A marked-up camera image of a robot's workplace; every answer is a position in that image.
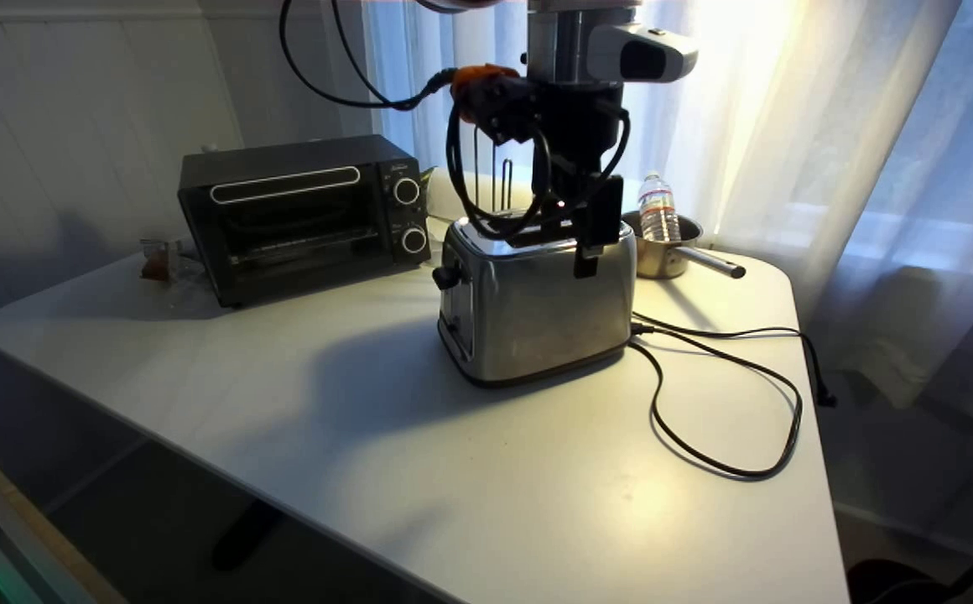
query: small container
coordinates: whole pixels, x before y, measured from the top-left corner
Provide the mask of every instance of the small container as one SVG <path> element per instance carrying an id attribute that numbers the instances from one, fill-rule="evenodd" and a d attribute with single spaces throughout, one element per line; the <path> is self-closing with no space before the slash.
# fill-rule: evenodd
<path id="1" fill-rule="evenodd" d="M 144 269 L 139 278 L 171 281 L 171 240 L 168 238 L 139 238 Z"/>
<path id="2" fill-rule="evenodd" d="M 627 212 L 624 221 L 631 228 L 640 228 L 640 212 Z M 687 272 L 687 258 L 676 255 L 681 240 L 652 240 L 652 238 L 637 238 L 637 264 L 634 272 L 640 278 L 676 278 Z"/>
<path id="3" fill-rule="evenodd" d="M 640 236 L 645 240 L 657 245 L 676 245 L 681 240 L 681 221 L 674 192 L 664 183 L 659 173 L 647 173 L 640 187 Z"/>

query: white table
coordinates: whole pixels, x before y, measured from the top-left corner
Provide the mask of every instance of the white table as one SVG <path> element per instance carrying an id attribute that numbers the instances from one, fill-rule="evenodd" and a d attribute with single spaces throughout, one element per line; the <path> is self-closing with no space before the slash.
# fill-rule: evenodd
<path id="1" fill-rule="evenodd" d="M 788 278 L 640 281 L 684 325 L 796 325 Z M 438 293 L 407 272 L 223 311 L 196 278 L 123 258 L 0 308 L 0 352 L 139 426 L 277 510 L 461 599 L 850 599 L 814 410 L 769 483 L 687 467 L 647 428 L 653 373 L 620 362 L 478 388 L 435 340 Z M 808 393 L 796 340 L 730 342 Z M 657 350 L 666 419 L 761 467 L 788 410 L 770 382 Z"/>

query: cable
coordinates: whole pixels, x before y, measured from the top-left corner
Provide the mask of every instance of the cable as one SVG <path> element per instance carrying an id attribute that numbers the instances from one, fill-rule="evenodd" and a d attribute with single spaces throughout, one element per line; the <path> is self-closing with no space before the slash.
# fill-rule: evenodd
<path id="1" fill-rule="evenodd" d="M 457 73 L 453 66 L 435 70 L 435 73 L 422 85 L 418 94 L 401 98 L 401 99 L 390 99 L 387 94 L 379 94 L 379 91 L 368 85 L 368 78 L 364 78 L 364 73 L 360 70 L 360 63 L 353 59 L 353 70 L 360 70 L 361 85 L 364 85 L 379 99 L 355 99 L 355 98 L 329 94 L 329 91 L 321 91 L 318 85 L 313 85 L 313 78 L 304 78 L 300 66 L 299 66 L 295 56 L 290 56 L 290 45 L 288 45 L 288 9 L 290 9 L 290 0 L 280 0 L 280 14 L 277 14 L 277 44 L 280 44 L 280 56 L 284 56 L 284 63 L 288 63 L 288 70 L 295 73 L 299 85 L 304 85 L 313 94 L 318 94 L 318 98 L 325 98 L 325 99 L 333 99 L 333 104 L 343 104 L 343 106 L 368 106 L 368 110 L 376 110 L 376 106 L 413 110 L 413 106 L 418 106 L 422 98 L 444 91 L 444 88 L 453 79 L 453 73 Z"/>
<path id="2" fill-rule="evenodd" d="M 346 59 L 347 66 L 355 70 L 360 85 L 364 91 L 371 91 L 382 104 L 391 104 L 360 66 L 355 53 L 353 53 L 353 44 L 347 44 L 347 33 L 346 33 L 346 21 L 343 21 L 343 5 L 337 0 L 329 0 L 329 14 L 333 14 L 333 25 L 337 29 L 337 40 L 343 40 L 343 49 L 346 49 Z"/>
<path id="3" fill-rule="evenodd" d="M 818 350 L 814 350 L 814 342 L 800 328 L 791 328 L 791 325 L 757 325 L 757 328 L 737 328 L 737 333 L 704 333 L 704 328 L 684 328 L 684 325 L 674 325 L 674 321 L 659 321 L 659 318 L 645 316 L 645 311 L 634 311 L 634 318 L 637 321 L 647 321 L 653 328 L 684 333 L 684 335 L 694 335 L 694 340 L 796 335 L 798 345 L 800 345 L 800 356 L 808 362 L 808 374 L 812 374 L 812 385 L 814 385 L 814 401 L 818 407 L 836 407 L 836 396 L 831 396 L 831 388 L 825 385 L 825 374 L 820 374 Z"/>
<path id="4" fill-rule="evenodd" d="M 624 106 L 620 106 L 618 117 L 620 117 L 624 129 L 620 129 L 620 142 L 618 142 L 618 152 L 612 152 L 611 165 L 600 170 L 600 182 L 606 182 L 612 173 L 612 167 L 620 165 L 620 157 L 627 152 L 631 117 L 627 117 Z"/>
<path id="5" fill-rule="evenodd" d="M 544 182 L 550 182 L 550 142 L 536 129 L 533 145 L 544 154 Z M 539 195 L 533 195 L 529 208 L 520 218 L 488 215 L 467 195 L 461 154 L 459 154 L 459 106 L 457 104 L 448 106 L 448 126 L 446 126 L 446 167 L 448 167 L 453 192 L 461 203 L 461 215 L 474 221 L 474 228 L 484 238 L 511 238 L 511 236 L 522 230 L 539 215 Z"/>
<path id="6" fill-rule="evenodd" d="M 730 356 L 730 352 L 713 350 L 713 345 L 696 342 L 696 340 L 752 340 L 752 335 L 784 335 L 784 333 L 788 335 L 800 335 L 800 333 L 788 328 L 788 325 L 763 325 L 763 328 L 742 328 L 742 333 L 700 333 L 700 328 L 681 328 L 681 325 L 640 316 L 640 311 L 634 311 L 634 318 L 637 321 L 631 328 L 634 335 L 631 335 L 627 345 L 634 352 L 640 352 L 652 362 L 653 374 L 657 374 L 653 393 L 652 393 L 652 407 L 647 407 L 647 419 L 652 419 L 653 431 L 664 436 L 666 445 L 676 445 L 691 464 L 696 464 L 696 467 L 704 467 L 712 474 L 720 474 L 720 475 L 730 475 L 730 479 L 769 479 L 769 475 L 778 475 L 788 467 L 788 459 L 796 451 L 796 440 L 798 440 L 798 422 L 800 422 L 800 393 L 798 393 L 798 385 L 791 379 L 784 379 L 781 373 L 769 368 L 769 366 L 757 366 L 752 359 Z M 666 419 L 659 415 L 664 368 L 659 368 L 657 356 L 645 342 L 637 342 L 637 335 L 647 335 L 647 333 L 652 335 L 672 335 L 672 340 L 687 342 L 687 345 L 694 345 L 694 350 L 700 350 L 700 352 L 709 352 L 713 359 L 723 359 L 723 362 L 733 362 L 742 368 L 761 373 L 761 374 L 769 374 L 770 382 L 781 385 L 781 393 L 788 398 L 788 410 L 791 410 L 791 419 L 788 419 L 788 436 L 784 436 L 781 451 L 776 455 L 776 464 L 752 468 L 752 467 L 733 467 L 733 464 L 713 459 L 713 455 L 700 451 L 696 445 L 691 445 L 676 428 L 666 426 Z"/>

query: toaster oven knob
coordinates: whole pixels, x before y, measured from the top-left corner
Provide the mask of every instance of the toaster oven knob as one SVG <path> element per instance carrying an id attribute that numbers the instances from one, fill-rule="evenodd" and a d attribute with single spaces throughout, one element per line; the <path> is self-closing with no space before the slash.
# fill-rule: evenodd
<path id="1" fill-rule="evenodd" d="M 416 203 L 418 201 L 418 182 L 416 176 L 394 176 L 391 182 L 391 199 L 400 203 Z"/>
<path id="2" fill-rule="evenodd" d="M 401 236 L 400 236 L 400 247 L 401 247 L 407 255 L 422 255 L 422 247 L 425 247 L 425 230 L 422 230 L 422 228 L 408 228 L 408 230 L 401 230 Z"/>

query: wall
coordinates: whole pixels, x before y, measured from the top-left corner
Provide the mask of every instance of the wall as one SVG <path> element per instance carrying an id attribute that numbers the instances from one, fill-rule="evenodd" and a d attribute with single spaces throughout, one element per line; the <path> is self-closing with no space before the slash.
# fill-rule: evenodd
<path id="1" fill-rule="evenodd" d="M 337 73 L 318 4 L 304 70 Z M 247 0 L 0 0 L 0 306 L 178 230 L 182 154 L 368 129 L 304 94 Z M 54 504 L 136 431 L 0 359 L 0 467 Z"/>

